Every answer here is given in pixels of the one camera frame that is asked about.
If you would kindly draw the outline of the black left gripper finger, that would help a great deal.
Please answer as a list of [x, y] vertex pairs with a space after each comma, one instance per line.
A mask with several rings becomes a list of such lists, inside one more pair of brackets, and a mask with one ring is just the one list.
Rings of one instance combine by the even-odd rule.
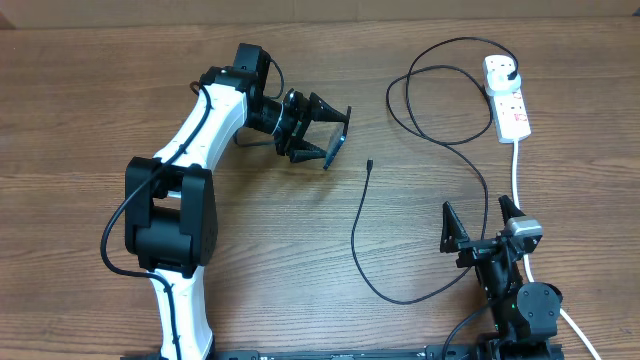
[[333, 122], [348, 124], [351, 116], [352, 108], [347, 107], [346, 113], [343, 114], [328, 103], [326, 103], [316, 93], [312, 92], [309, 97], [311, 105], [311, 120], [316, 122]]
[[306, 141], [299, 140], [289, 147], [289, 159], [291, 163], [301, 163], [308, 160], [323, 159], [327, 152]]

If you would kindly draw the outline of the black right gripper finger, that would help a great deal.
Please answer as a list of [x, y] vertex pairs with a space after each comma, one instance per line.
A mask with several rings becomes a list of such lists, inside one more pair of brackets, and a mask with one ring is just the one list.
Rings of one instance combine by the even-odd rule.
[[524, 217], [525, 214], [515, 205], [515, 203], [507, 196], [503, 195], [498, 198], [503, 223], [506, 224], [510, 219]]
[[458, 252], [463, 243], [470, 241], [461, 220], [454, 211], [452, 205], [446, 201], [442, 205], [443, 225], [440, 241], [441, 253]]

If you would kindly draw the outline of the Samsung Galaxy smartphone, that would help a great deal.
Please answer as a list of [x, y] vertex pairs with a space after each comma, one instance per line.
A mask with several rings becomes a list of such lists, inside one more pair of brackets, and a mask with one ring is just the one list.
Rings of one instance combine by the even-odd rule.
[[333, 163], [342, 145], [346, 141], [348, 132], [347, 123], [338, 123], [334, 132], [330, 136], [328, 147], [326, 149], [325, 162], [323, 169], [327, 170]]

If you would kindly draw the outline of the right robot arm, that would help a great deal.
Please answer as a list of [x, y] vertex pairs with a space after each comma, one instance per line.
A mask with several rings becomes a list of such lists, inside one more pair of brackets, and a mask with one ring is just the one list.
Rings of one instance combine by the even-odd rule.
[[[473, 240], [448, 202], [443, 204], [440, 251], [458, 255], [459, 268], [473, 268], [487, 304], [459, 323], [445, 340], [443, 359], [562, 359], [562, 347], [550, 343], [557, 335], [562, 292], [552, 284], [525, 282], [518, 262], [531, 254], [543, 237], [538, 220], [525, 215], [506, 195], [499, 198], [504, 229], [495, 237]], [[492, 333], [480, 334], [472, 345], [452, 346], [455, 335], [489, 311]]]

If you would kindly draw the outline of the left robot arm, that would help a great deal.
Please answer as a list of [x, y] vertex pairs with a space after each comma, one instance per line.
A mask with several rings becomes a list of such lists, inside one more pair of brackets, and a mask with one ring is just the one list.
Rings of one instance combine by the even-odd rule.
[[171, 141], [126, 168], [124, 242], [156, 292], [163, 332], [157, 359], [214, 355], [203, 281], [218, 235], [213, 172], [236, 133], [248, 127], [271, 136], [291, 162], [321, 159], [326, 166], [346, 140], [349, 111], [315, 93], [265, 95], [274, 64], [262, 47], [240, 44], [232, 65], [212, 67], [194, 83], [198, 99]]

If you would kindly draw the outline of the white power strip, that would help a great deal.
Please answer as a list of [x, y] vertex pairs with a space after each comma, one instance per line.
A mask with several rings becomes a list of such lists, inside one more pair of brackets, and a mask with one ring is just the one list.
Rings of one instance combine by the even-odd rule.
[[[515, 62], [506, 55], [490, 55], [484, 59], [482, 67], [485, 85], [486, 73], [499, 71], [506, 72], [510, 75], [515, 71]], [[519, 142], [531, 134], [531, 127], [521, 87], [514, 93], [506, 96], [489, 96], [489, 99], [492, 115], [494, 116], [496, 133], [500, 143]]]

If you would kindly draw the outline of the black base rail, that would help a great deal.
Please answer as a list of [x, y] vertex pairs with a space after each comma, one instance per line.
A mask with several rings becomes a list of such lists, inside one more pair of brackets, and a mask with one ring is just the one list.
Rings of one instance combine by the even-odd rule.
[[491, 359], [489, 352], [478, 350], [476, 346], [449, 345], [446, 355], [442, 355], [442, 345], [428, 345], [414, 350], [371, 350], [336, 352], [280, 352], [260, 353], [258, 351], [221, 351], [207, 356], [214, 360], [472, 360]]

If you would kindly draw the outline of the white USB wall charger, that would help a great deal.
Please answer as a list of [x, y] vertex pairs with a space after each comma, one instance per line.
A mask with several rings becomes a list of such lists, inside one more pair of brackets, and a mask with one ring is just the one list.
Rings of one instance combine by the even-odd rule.
[[522, 79], [519, 74], [514, 79], [509, 79], [506, 72], [491, 71], [485, 74], [485, 90], [491, 97], [506, 96], [518, 91], [521, 87]]

